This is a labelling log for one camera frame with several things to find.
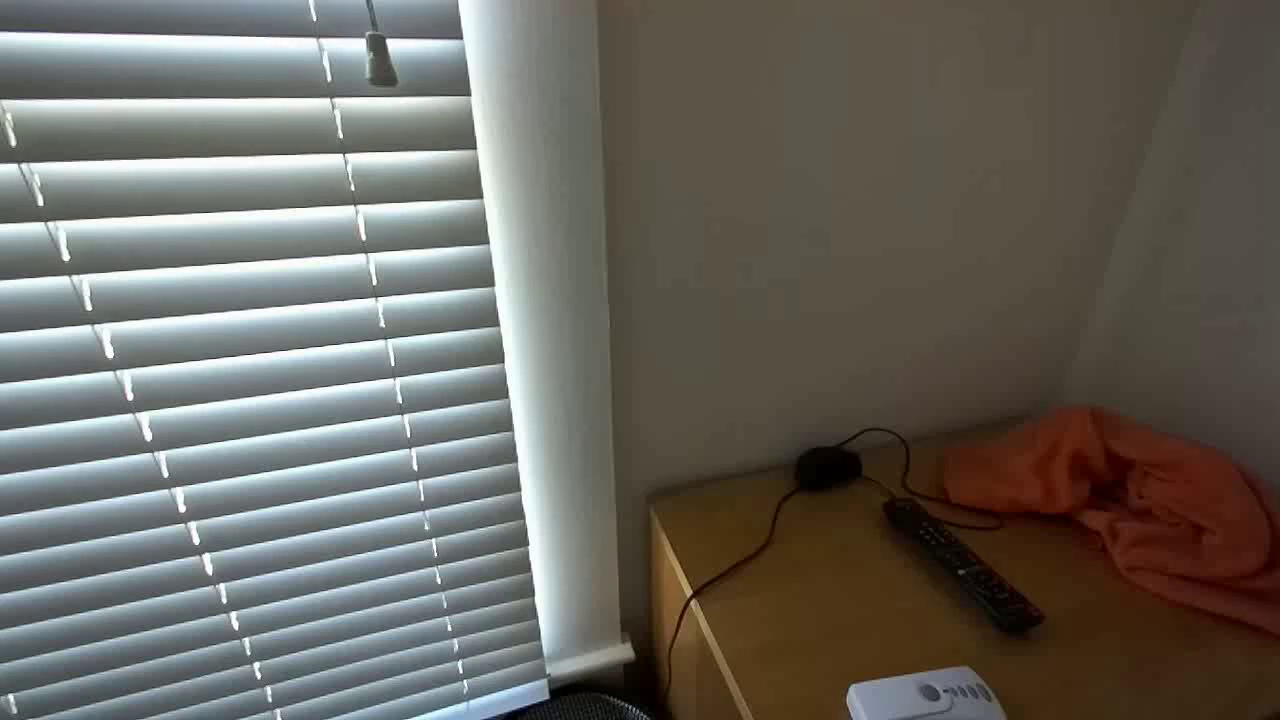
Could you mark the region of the black TV remote control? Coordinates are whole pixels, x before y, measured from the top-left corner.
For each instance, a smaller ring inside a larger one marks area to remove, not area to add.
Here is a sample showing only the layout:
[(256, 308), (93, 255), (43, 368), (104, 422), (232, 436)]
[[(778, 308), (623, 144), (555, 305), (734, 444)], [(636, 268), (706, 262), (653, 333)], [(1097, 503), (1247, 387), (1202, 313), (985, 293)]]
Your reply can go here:
[(1027, 636), (1045, 610), (918, 501), (882, 503), (889, 528), (925, 555), (1005, 636)]

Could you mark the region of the small black puck device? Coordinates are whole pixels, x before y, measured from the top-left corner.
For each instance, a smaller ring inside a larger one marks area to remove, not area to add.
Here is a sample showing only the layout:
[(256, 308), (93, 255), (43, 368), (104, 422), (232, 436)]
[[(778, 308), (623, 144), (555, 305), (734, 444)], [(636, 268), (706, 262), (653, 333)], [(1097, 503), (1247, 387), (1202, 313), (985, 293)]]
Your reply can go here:
[(797, 483), (804, 490), (827, 490), (827, 488), (853, 483), (860, 472), (864, 472), (864, 465), (847, 448), (808, 448), (797, 458)]

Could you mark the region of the wooden cabinet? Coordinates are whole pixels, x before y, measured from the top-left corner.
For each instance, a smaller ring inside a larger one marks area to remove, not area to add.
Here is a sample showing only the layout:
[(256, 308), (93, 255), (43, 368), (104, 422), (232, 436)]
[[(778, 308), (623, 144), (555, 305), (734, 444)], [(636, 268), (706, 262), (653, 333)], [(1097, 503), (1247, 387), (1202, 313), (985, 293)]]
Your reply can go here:
[(768, 467), (648, 503), (676, 720), (847, 720), (847, 685), (945, 664), (978, 668), (1012, 720), (1280, 720), (1280, 640), (1149, 595), (1074, 523), (970, 539), (1045, 610), (1027, 636), (998, 630), (882, 511), (891, 474), (937, 481), (942, 448), (864, 465), (831, 490)]

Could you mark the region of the black round bin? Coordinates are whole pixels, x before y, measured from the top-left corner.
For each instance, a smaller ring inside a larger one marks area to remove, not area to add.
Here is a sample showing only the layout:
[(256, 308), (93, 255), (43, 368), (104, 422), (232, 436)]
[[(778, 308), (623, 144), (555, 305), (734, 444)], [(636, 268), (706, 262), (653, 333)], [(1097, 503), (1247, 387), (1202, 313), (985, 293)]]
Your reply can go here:
[(533, 702), (533, 709), (519, 709), (504, 720), (653, 720), (653, 716), (612, 691), (560, 691), (560, 697)]

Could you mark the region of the white window blinds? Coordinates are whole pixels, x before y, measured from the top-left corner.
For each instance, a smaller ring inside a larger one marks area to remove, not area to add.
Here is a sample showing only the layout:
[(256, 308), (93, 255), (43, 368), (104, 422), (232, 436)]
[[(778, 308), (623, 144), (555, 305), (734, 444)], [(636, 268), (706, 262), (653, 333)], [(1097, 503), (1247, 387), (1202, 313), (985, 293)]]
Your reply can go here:
[(0, 720), (545, 700), (462, 0), (0, 0)]

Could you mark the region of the white router box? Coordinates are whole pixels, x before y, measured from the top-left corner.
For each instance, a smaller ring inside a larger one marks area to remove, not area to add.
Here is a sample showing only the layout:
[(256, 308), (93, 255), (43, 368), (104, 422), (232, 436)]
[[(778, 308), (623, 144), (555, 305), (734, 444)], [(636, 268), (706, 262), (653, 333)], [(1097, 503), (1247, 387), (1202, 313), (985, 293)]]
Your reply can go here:
[(1010, 720), (1000, 697), (970, 664), (858, 678), (847, 720)]

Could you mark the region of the orange towel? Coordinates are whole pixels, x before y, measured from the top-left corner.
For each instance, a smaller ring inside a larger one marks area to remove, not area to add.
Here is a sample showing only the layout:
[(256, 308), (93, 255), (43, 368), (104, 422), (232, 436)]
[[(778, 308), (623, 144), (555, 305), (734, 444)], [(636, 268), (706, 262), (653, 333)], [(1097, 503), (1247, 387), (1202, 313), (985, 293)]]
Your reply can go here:
[(1234, 456), (1104, 407), (954, 448), (945, 495), (1090, 528), (1135, 588), (1280, 636), (1280, 503)]

